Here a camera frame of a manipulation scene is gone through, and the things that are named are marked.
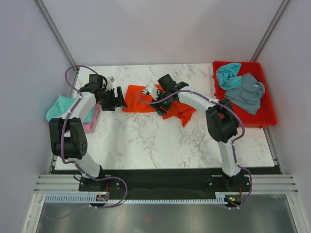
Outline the orange t shirt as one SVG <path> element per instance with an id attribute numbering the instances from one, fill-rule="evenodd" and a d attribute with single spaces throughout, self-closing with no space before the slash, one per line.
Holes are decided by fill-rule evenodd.
<path id="1" fill-rule="evenodd" d="M 149 104 L 143 103 L 138 100 L 138 93 L 144 89 L 144 86 L 139 85 L 129 85 L 125 95 L 125 102 L 127 108 L 123 108 L 122 111 L 128 113 L 152 113 L 155 112 Z M 174 101 L 171 108 L 168 110 L 167 114 L 162 116 L 164 120 L 171 117 L 176 117 L 180 119 L 182 127 L 185 127 L 191 120 L 192 114 L 196 112 L 193 107 Z"/>

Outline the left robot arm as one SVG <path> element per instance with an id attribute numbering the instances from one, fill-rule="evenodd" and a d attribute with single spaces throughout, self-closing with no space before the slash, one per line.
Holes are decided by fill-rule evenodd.
<path id="1" fill-rule="evenodd" d="M 127 107 L 121 87 L 113 87 L 113 82 L 113 77 L 91 74 L 88 83 L 77 90 L 77 98 L 69 109 L 61 117 L 49 121 L 53 155 L 59 156 L 64 164 L 74 165 L 81 173 L 82 183 L 96 191 L 120 185 L 121 181 L 105 177 L 102 166 L 88 153 L 83 122 L 97 105 L 103 111 Z"/>

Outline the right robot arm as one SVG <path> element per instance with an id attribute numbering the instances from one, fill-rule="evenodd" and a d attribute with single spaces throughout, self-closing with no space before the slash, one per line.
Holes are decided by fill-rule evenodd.
<path id="1" fill-rule="evenodd" d="M 237 136 L 242 121 L 234 112 L 230 101 L 206 97 L 185 82 L 176 83 L 169 74 L 161 77 L 158 83 L 161 89 L 155 85 L 147 86 L 144 94 L 152 96 L 150 106 L 160 116 L 166 115 L 174 102 L 184 103 L 205 113 L 208 133 L 220 150 L 223 187 L 228 191 L 234 191 L 240 185 L 252 187 L 252 177 L 243 176 L 243 172 L 251 175 L 250 171 L 237 161 L 235 142 L 244 136 L 245 128 L 242 127 L 242 134 Z"/>

